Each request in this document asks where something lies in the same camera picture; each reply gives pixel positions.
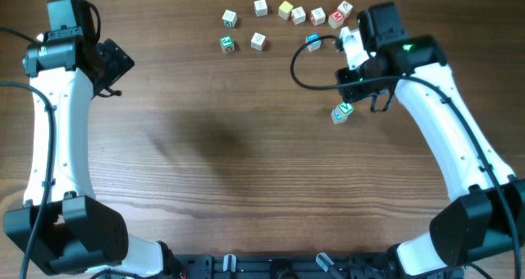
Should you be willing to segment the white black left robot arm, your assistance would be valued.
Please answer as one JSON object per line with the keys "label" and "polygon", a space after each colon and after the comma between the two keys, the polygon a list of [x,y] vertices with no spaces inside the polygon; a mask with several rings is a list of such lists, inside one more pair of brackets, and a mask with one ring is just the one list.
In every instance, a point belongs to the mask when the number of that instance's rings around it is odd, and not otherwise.
{"label": "white black left robot arm", "polygon": [[48,2],[50,29],[31,39],[23,60],[34,100],[34,145],[23,206],[4,215],[6,235],[23,251],[23,265],[49,276],[184,278],[182,263],[163,242],[127,231],[117,211],[100,203],[88,164],[92,100],[110,98],[134,65],[86,0]]}

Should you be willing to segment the green letter Z block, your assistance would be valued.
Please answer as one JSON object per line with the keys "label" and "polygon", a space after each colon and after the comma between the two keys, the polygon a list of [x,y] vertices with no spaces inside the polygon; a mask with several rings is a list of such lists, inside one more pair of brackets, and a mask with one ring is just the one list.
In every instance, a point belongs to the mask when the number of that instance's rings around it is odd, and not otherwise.
{"label": "green letter Z block", "polygon": [[336,106],[335,111],[341,117],[348,117],[354,111],[354,106],[351,103],[341,102]]}

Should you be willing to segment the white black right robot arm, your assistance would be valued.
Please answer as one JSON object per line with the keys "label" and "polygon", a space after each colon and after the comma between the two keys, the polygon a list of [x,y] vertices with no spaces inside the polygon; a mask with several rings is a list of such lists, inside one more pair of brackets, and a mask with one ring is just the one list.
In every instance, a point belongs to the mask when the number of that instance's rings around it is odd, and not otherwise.
{"label": "white black right robot arm", "polygon": [[336,72],[346,103],[384,94],[417,123],[445,180],[449,205],[426,233],[392,249],[397,277],[421,277],[524,244],[524,183],[491,147],[430,35],[409,37],[395,5],[361,11],[342,30],[348,66]]}

